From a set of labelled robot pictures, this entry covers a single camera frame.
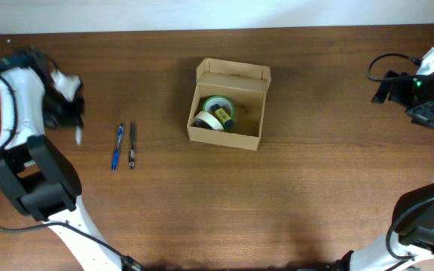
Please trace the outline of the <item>black and white marker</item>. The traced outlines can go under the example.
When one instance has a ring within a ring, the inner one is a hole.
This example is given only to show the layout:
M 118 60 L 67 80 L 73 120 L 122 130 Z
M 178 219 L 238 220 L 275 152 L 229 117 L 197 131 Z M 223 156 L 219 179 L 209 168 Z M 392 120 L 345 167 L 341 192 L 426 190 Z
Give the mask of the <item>black and white marker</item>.
M 75 129 L 75 141 L 77 145 L 80 145 L 82 143 L 82 137 L 83 129 L 80 126 L 77 126 Z

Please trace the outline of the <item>blue retractable pen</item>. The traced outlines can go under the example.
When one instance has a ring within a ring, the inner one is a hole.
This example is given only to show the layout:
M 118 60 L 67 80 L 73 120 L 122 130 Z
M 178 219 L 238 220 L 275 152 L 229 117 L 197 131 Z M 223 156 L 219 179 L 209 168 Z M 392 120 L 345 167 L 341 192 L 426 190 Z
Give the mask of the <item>blue retractable pen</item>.
M 121 123 L 116 132 L 115 149 L 112 155 L 112 164 L 111 164 L 112 171 L 115 171 L 118 167 L 123 135 L 124 135 L 124 123 Z

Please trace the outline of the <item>yellow and black highlighter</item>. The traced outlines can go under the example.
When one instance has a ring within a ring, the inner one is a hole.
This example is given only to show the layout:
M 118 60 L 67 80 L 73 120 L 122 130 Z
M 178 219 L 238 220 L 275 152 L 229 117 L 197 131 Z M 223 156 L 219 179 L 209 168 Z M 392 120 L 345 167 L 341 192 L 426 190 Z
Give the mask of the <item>yellow and black highlighter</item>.
M 230 128 L 234 125 L 233 118 L 219 105 L 212 105 L 210 108 L 224 128 Z

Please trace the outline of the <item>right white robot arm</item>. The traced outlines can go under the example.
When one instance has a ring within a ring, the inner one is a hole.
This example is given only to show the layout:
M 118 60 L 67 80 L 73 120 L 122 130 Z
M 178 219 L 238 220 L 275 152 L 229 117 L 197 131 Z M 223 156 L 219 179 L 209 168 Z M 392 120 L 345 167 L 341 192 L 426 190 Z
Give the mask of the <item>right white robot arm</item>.
M 415 74 L 389 71 L 373 103 L 389 100 L 405 107 L 412 123 L 434 129 L 434 47 L 411 58 Z M 434 259 L 434 179 L 403 194 L 395 205 L 388 231 L 369 246 L 349 251 L 329 270 L 412 270 L 414 263 Z

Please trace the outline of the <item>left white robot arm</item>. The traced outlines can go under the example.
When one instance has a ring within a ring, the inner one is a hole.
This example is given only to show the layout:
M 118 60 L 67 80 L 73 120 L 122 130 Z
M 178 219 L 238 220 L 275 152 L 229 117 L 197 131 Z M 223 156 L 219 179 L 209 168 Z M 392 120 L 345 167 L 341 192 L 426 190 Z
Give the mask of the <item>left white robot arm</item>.
M 0 190 L 35 226 L 4 233 L 52 230 L 85 270 L 135 270 L 142 264 L 110 246 L 84 207 L 75 167 L 45 135 L 73 127 L 80 144 L 84 85 L 46 53 L 26 48 L 0 59 Z

